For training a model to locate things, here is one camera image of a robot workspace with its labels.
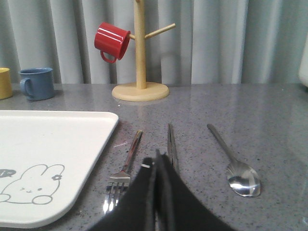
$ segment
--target spoon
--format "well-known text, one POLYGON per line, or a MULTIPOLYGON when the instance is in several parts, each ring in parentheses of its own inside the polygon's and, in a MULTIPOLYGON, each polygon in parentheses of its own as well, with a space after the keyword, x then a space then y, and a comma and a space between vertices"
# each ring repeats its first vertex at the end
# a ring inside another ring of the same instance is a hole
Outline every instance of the spoon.
POLYGON ((213 125, 208 124, 207 127, 213 133, 231 161, 227 167, 227 180, 230 187, 240 196, 259 196, 261 194, 261 181, 257 172, 248 164, 235 159, 233 151, 226 145, 213 125))

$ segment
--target gray countertop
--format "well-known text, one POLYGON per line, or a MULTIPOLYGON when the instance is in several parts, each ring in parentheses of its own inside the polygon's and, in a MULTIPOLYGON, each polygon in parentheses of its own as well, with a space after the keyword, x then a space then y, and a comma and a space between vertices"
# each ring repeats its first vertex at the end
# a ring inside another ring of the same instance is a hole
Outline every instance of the gray countertop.
MULTIPOLYGON (((152 102, 112 97, 111 84, 55 84, 52 99, 30 102, 13 84, 0 110, 106 111, 119 116, 100 159, 72 209, 36 231, 83 231, 102 214, 111 173, 121 169, 137 130, 144 134, 132 167, 167 151, 171 122, 180 176, 201 203, 238 231, 308 230, 308 90, 300 84, 202 84, 170 86, 152 102), (226 180, 227 156, 206 124, 215 125, 236 157, 260 175, 257 198, 235 194, 226 180)), ((1 231, 20 229, 1 228, 1 231)))

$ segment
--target wooden mug tree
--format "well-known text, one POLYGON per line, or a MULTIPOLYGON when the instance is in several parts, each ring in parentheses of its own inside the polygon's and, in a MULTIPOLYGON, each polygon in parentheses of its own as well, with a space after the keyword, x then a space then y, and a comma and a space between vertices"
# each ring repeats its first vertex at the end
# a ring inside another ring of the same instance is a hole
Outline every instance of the wooden mug tree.
POLYGON ((136 82, 116 86, 112 95, 117 99, 140 102, 158 100, 169 95, 166 85, 146 82, 145 40, 174 28, 175 23, 146 35, 144 18, 144 0, 134 0, 135 35, 130 34, 129 37, 136 43, 136 82))

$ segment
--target chopsticks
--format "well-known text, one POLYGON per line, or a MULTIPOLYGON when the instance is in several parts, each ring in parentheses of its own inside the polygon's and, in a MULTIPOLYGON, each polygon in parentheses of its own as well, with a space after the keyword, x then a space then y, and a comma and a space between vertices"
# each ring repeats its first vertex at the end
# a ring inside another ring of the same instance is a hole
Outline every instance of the chopsticks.
POLYGON ((168 156, 175 171, 179 174, 178 153, 175 146, 172 124, 168 123, 168 156))

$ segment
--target white object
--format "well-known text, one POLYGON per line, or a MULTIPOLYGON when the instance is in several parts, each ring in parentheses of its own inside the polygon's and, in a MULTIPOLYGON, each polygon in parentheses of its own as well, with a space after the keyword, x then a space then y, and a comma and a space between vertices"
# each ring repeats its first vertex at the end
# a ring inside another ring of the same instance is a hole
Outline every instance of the white object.
POLYGON ((302 62, 299 68, 299 79, 302 83, 308 87, 308 34, 306 38, 305 48, 303 52, 302 62))
POLYGON ((117 122, 109 112, 0 111, 0 227, 63 216, 117 122))

